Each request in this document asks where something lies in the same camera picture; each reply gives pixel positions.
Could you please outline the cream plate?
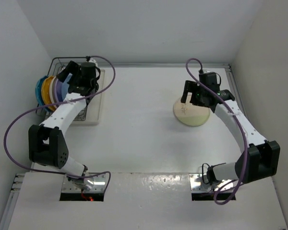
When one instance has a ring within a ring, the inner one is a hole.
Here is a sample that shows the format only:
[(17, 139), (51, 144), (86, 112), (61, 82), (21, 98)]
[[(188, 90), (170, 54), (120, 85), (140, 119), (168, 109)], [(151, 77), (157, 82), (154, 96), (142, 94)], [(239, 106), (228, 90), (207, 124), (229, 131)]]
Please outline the cream plate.
[(54, 97), (54, 82), (55, 82), (56, 77), (53, 76), (51, 82), (50, 82), (50, 86), (49, 86), (49, 96), (50, 96), (50, 100), (51, 103), (55, 103), (55, 97)]

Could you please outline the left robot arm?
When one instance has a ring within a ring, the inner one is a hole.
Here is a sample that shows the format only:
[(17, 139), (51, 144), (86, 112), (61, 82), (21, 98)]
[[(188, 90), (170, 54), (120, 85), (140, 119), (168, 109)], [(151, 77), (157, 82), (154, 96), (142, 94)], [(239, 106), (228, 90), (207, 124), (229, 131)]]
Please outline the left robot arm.
[(49, 166), (67, 175), (68, 180), (84, 187), (87, 167), (69, 156), (65, 133), (81, 110), (90, 101), (91, 94), (98, 91), (97, 81), (101, 70), (93, 58), (81, 64), (70, 61), (56, 75), (58, 82), (67, 83), (67, 94), (63, 103), (40, 125), (32, 125), (28, 131), (29, 159), (37, 164)]

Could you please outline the teal polka dot plate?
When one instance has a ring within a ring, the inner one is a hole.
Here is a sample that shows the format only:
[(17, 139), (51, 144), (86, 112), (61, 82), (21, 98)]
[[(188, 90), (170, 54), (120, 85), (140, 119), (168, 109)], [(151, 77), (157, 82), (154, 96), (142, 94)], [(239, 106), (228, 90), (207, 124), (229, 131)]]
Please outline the teal polka dot plate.
[(42, 98), (42, 94), (41, 94), (41, 88), (42, 88), (42, 84), (46, 78), (47, 78), (47, 76), (44, 76), (44, 77), (40, 78), (36, 83), (35, 96), (36, 96), (36, 100), (37, 100), (39, 106), (45, 105), (43, 98)]

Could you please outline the yellow polka dot plate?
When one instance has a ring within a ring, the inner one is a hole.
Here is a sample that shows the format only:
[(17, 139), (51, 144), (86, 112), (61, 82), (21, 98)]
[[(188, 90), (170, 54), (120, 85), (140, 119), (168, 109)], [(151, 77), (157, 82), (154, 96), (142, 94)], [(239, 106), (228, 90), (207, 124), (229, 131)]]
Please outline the yellow polka dot plate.
[(42, 83), (41, 87), (41, 95), (45, 105), (52, 104), (50, 99), (50, 83), (54, 79), (54, 76), (46, 77), (46, 79)]

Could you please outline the beige green leaf plate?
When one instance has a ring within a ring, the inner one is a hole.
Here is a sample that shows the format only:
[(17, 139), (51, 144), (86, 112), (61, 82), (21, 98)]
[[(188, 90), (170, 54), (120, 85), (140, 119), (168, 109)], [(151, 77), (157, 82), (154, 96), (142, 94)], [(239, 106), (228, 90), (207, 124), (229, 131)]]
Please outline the beige green leaf plate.
[(196, 106), (190, 103), (191, 95), (187, 96), (186, 103), (181, 102), (181, 97), (173, 105), (174, 116), (183, 124), (198, 127), (207, 122), (210, 109)]

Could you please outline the purple plate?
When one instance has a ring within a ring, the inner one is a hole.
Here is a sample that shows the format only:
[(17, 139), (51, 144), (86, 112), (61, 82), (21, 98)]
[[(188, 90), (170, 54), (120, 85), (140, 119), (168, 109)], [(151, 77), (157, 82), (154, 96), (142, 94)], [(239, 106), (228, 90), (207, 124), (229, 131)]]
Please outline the purple plate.
[(61, 94), (61, 87), (62, 87), (62, 82), (57, 79), (57, 81), (55, 83), (55, 96), (56, 96), (57, 102), (63, 101), (62, 94)]

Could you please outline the blue plate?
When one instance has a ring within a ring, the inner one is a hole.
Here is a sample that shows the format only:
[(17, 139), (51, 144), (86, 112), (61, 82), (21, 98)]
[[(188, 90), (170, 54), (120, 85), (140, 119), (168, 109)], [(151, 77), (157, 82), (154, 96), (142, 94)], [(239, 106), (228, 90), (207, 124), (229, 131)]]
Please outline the blue plate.
[(69, 88), (69, 80), (71, 79), (72, 74), (69, 74), (67, 76), (67, 78), (65, 79), (65, 81), (62, 83), (61, 85), (61, 96), (62, 96), (62, 100), (65, 99), (66, 95), (68, 94), (68, 88)]

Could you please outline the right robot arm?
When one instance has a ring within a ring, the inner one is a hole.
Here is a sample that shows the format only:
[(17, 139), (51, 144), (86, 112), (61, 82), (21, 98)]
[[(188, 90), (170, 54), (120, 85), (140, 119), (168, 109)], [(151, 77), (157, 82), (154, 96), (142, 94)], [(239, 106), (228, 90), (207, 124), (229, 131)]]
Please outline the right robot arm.
[(209, 108), (228, 128), (237, 142), (241, 156), (236, 162), (208, 167), (210, 185), (222, 180), (242, 180), (248, 184), (274, 176), (277, 172), (280, 145), (261, 135), (240, 110), (234, 95), (221, 90), (215, 72), (200, 72), (197, 81), (184, 84), (181, 103)]

